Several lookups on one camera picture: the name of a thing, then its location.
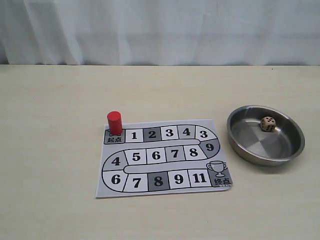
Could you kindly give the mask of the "white curtain backdrop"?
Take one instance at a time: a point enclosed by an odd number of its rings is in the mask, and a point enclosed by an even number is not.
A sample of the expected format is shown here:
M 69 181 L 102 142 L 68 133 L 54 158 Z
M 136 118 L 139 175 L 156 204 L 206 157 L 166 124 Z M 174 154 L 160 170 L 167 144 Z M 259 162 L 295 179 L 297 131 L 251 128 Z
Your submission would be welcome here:
M 30 65 L 320 63 L 317 0 L 3 0 L 0 61 Z

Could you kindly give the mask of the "red cylinder game piece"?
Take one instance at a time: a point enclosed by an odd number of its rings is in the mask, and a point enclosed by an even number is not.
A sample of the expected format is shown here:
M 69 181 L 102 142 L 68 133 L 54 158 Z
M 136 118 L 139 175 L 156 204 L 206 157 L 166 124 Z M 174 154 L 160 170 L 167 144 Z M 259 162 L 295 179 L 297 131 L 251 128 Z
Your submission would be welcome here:
M 111 111 L 107 114 L 109 131 L 113 135 L 119 135 L 123 131 L 122 116 L 118 111 Z

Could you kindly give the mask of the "beige wooden die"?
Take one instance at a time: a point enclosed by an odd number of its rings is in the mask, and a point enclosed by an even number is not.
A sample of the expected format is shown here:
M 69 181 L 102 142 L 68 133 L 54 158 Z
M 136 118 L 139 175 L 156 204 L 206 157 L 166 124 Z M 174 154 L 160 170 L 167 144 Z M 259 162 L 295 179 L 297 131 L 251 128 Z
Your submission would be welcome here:
M 276 120 L 271 116 L 265 116 L 260 120 L 260 128 L 264 132 L 273 132 L 276 128 Z

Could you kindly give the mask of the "round stainless steel dish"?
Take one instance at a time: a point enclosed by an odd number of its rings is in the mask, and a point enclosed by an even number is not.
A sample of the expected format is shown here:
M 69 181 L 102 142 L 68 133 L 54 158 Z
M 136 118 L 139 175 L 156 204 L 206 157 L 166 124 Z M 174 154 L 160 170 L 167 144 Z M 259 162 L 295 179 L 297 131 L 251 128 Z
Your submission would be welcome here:
M 263 131 L 260 121 L 275 119 L 273 132 Z M 226 122 L 227 139 L 244 160 L 264 167 L 275 167 L 298 157 L 305 148 L 305 136 L 299 125 L 286 114 L 263 105 L 245 105 L 233 110 Z

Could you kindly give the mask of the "paper number game board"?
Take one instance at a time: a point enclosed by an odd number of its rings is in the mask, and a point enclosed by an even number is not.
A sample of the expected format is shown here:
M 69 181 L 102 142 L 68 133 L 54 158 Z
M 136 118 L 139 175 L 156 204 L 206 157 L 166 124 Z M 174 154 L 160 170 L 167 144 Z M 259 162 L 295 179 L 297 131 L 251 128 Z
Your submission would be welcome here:
M 104 127 L 96 198 L 221 192 L 233 185 L 212 119 Z

